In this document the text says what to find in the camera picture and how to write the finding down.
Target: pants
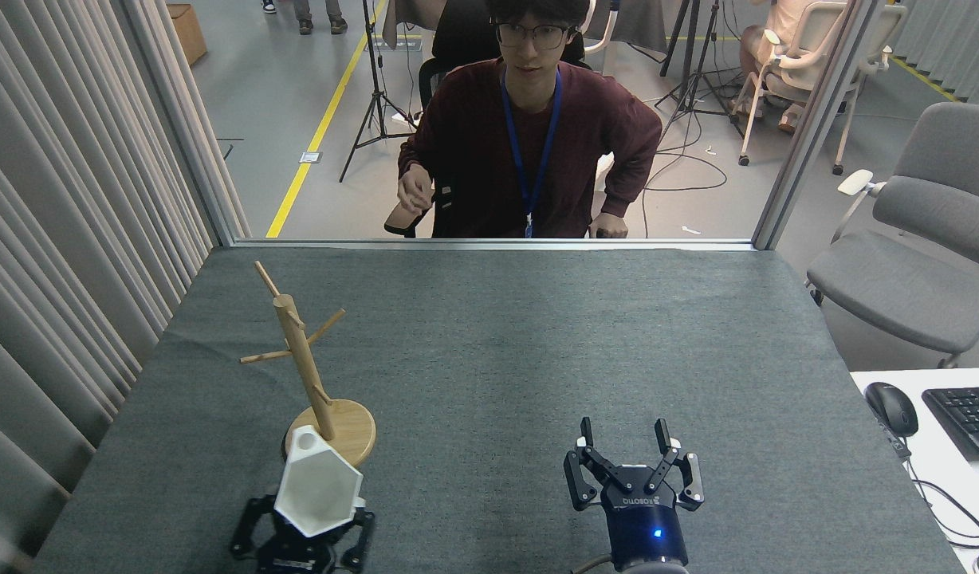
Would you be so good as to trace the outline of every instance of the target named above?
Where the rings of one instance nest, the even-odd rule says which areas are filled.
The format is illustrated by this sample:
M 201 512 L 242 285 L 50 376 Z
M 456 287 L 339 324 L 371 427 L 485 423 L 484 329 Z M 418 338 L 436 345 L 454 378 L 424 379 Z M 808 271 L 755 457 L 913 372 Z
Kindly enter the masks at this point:
M 337 0 L 326 0 L 326 15 L 330 18 L 340 18 L 340 4 Z M 295 0 L 295 18 L 300 21 L 312 21 L 309 0 Z
M 748 26 L 741 33 L 741 71 L 747 76 L 749 72 L 759 73 L 762 62 L 769 57 L 769 44 L 763 45 L 762 33 L 766 26 Z

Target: keyboard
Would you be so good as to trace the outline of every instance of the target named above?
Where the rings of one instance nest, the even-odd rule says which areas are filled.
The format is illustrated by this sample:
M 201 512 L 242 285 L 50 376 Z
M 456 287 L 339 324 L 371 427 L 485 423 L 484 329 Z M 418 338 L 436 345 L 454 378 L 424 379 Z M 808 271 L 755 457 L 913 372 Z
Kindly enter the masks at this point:
M 928 389 L 930 411 L 968 461 L 979 461 L 979 387 Z

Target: lanyard badge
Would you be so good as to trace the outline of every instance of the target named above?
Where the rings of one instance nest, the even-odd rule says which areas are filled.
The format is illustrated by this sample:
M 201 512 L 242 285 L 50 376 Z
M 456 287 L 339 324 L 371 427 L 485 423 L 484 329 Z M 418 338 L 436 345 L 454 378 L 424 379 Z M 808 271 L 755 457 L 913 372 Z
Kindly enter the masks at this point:
M 540 168 L 536 173 L 536 182 L 533 189 L 529 191 L 529 180 L 525 178 L 525 161 L 521 159 L 521 150 L 518 148 L 518 134 L 514 127 L 514 114 L 511 112 L 511 98 L 507 95 L 507 86 L 504 80 L 507 79 L 507 68 L 504 68 L 504 76 L 500 80 L 501 97 L 504 98 L 504 117 L 507 119 L 507 135 L 511 139 L 511 154 L 514 156 L 514 166 L 518 169 L 518 186 L 521 188 L 521 200 L 525 204 L 525 238 L 533 236 L 533 210 L 540 199 L 540 191 L 543 189 L 543 178 L 547 173 L 547 163 L 550 160 L 550 150 L 552 149 L 552 139 L 556 133 L 556 122 L 560 119 L 561 104 L 561 81 L 560 70 L 556 70 L 554 84 L 554 108 L 550 114 L 550 128 L 547 128 L 547 141 L 543 145 L 543 157 L 540 159 Z

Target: black robotic gripper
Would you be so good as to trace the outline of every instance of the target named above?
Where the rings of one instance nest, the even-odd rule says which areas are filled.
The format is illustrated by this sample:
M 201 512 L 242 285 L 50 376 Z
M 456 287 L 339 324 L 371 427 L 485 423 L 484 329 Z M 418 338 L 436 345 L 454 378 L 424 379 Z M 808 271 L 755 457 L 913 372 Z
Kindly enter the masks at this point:
M 698 456 L 672 443 L 663 419 L 656 421 L 654 429 L 663 457 L 655 468 L 617 466 L 604 458 L 592 444 L 588 417 L 581 420 L 581 438 L 576 449 L 564 458 L 564 474 L 574 509 L 584 511 L 590 505 L 603 506 L 611 549 L 610 556 L 605 558 L 613 562 L 617 572 L 686 572 L 687 551 L 676 508 L 694 511 L 705 501 Z M 602 491 L 585 482 L 580 466 L 585 466 Z M 683 487 L 679 491 L 667 482 L 672 466 L 677 466 L 682 475 Z

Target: computer mouse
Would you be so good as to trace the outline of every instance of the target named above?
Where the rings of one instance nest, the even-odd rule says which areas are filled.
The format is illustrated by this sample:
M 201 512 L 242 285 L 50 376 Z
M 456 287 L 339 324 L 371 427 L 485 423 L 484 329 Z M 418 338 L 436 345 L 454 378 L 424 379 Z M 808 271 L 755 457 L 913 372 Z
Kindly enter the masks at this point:
M 879 381 L 870 384 L 865 387 L 865 400 L 895 435 L 911 436 L 918 430 L 914 404 L 894 385 Z

